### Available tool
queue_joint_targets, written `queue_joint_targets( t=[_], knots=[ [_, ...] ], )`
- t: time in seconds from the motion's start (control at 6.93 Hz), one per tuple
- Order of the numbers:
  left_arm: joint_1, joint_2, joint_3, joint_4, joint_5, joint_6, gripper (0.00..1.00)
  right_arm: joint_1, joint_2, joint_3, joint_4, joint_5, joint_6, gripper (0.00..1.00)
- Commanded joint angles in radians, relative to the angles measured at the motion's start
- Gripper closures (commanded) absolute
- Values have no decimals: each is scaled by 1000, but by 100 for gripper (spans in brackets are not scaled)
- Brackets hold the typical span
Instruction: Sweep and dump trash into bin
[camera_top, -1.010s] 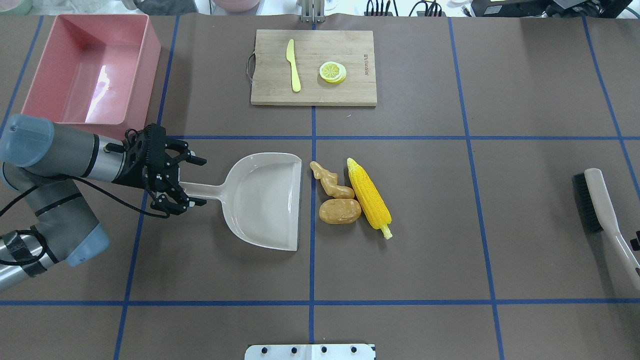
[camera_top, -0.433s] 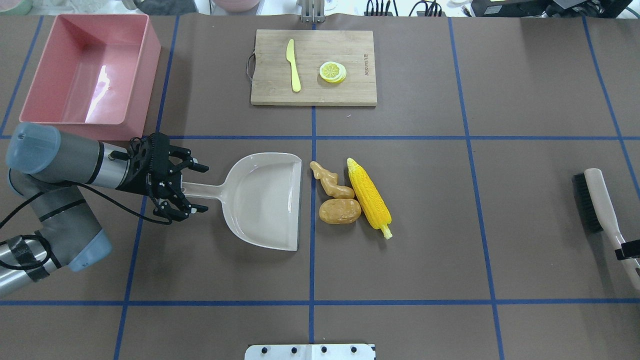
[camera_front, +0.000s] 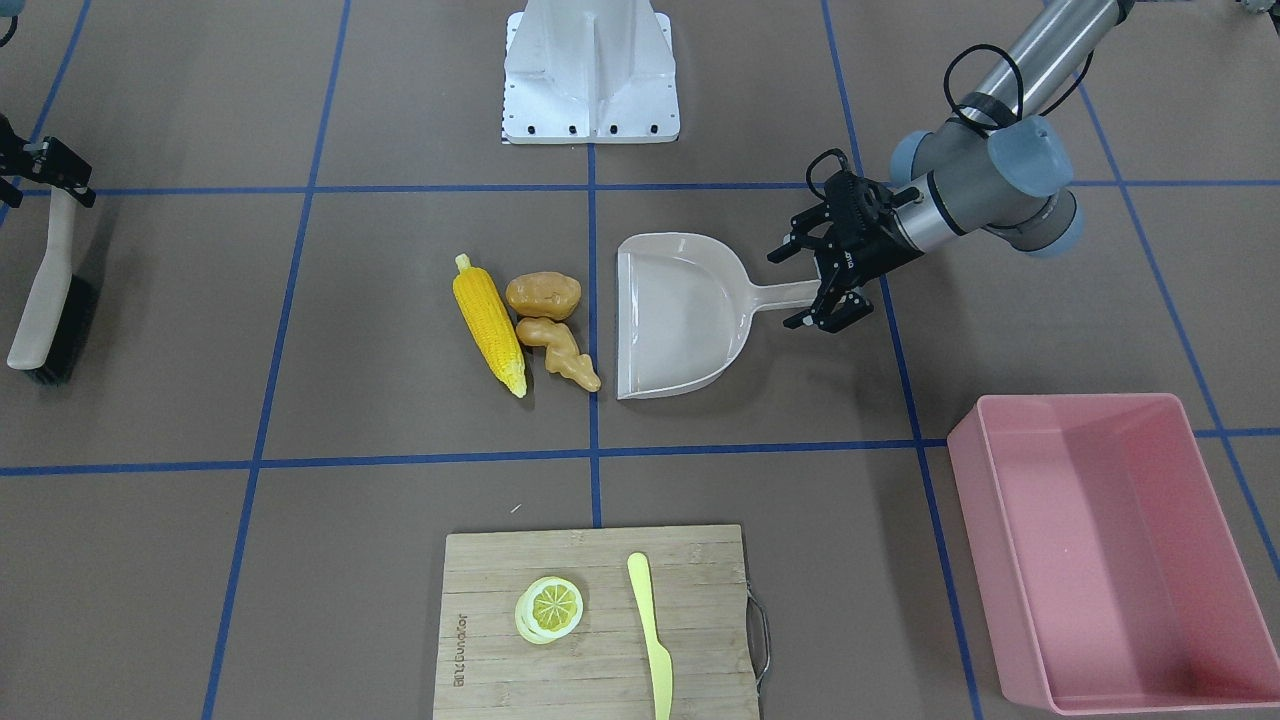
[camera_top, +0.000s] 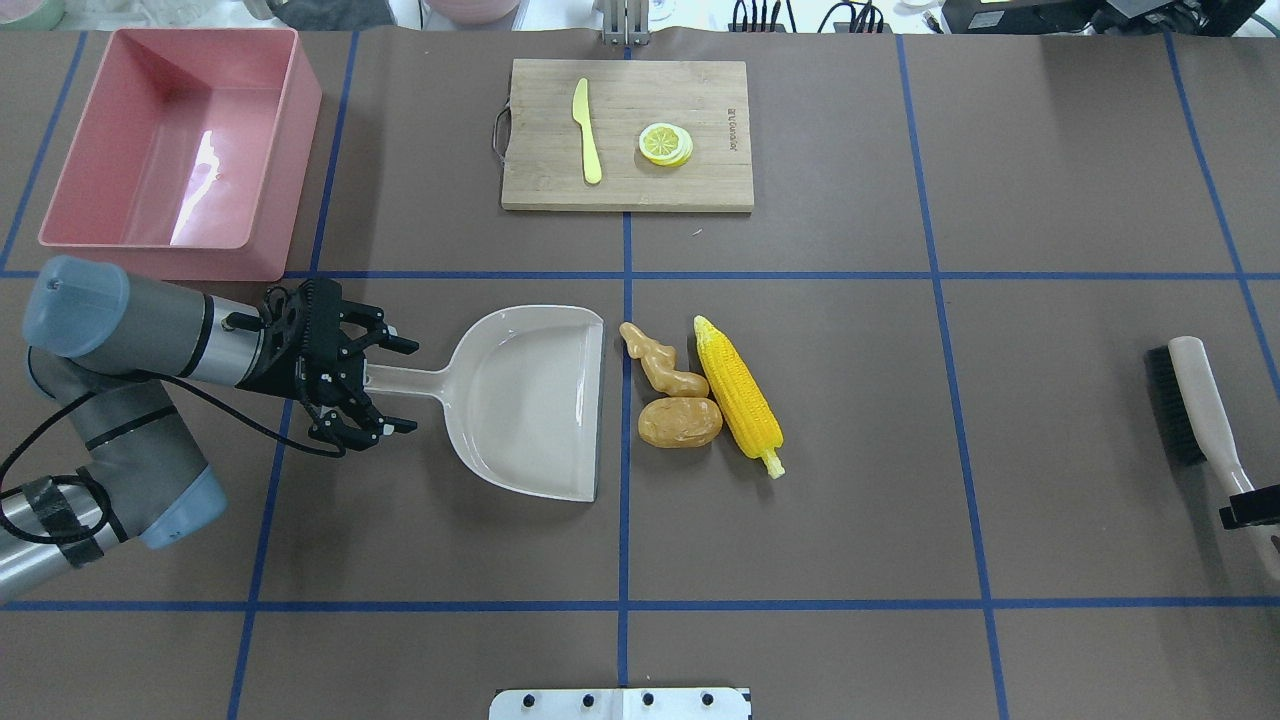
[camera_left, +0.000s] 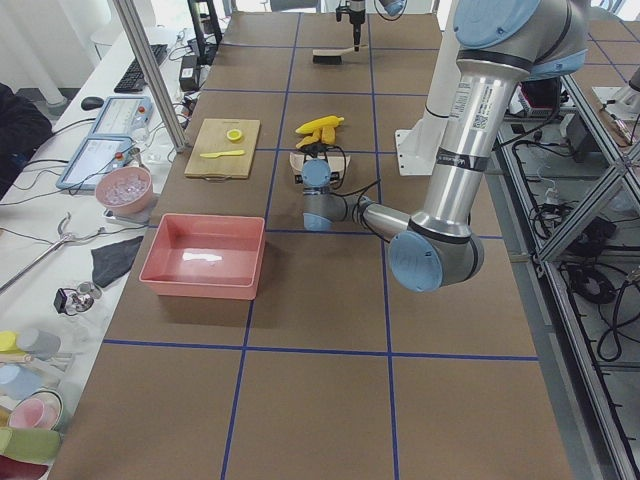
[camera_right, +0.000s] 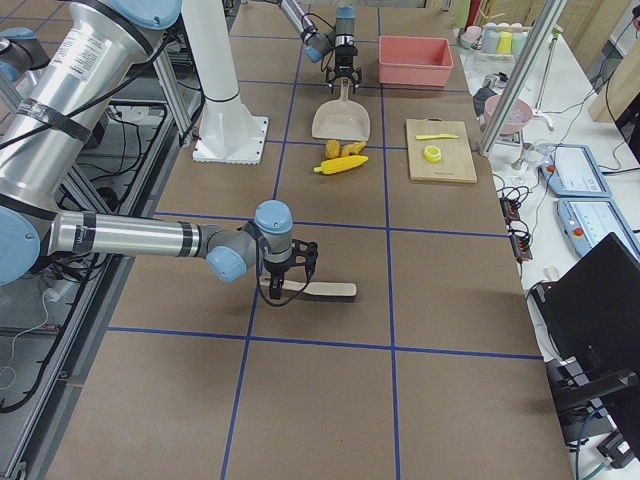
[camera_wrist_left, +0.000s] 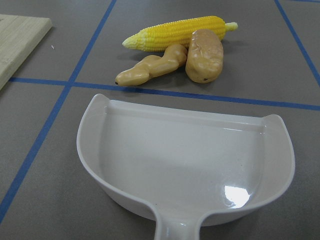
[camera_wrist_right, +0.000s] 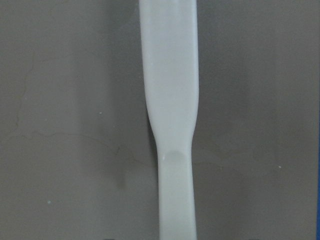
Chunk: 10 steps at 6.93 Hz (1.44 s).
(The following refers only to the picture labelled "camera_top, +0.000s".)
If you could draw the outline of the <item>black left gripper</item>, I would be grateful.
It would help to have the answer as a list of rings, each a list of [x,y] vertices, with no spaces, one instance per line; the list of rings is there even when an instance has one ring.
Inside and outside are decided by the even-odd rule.
[[[273,286],[259,315],[259,351],[238,389],[324,407],[311,420],[308,438],[334,450],[369,450],[383,437],[419,428],[406,418],[369,413],[366,348],[420,350],[387,323],[381,307],[344,299],[337,281],[312,278],[292,290]]]

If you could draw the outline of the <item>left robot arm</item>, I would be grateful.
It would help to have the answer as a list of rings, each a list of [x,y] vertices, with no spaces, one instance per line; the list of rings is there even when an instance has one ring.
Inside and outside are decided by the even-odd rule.
[[[241,423],[248,418],[205,384],[296,401],[311,419],[300,451],[324,457],[416,427],[375,406],[365,369],[369,348],[411,355],[417,342],[326,278],[273,286],[248,305],[58,256],[37,277],[23,336],[28,378],[58,410],[3,470],[61,420],[88,460],[3,493],[4,601],[133,539],[165,548],[225,512],[225,491],[170,388]]]

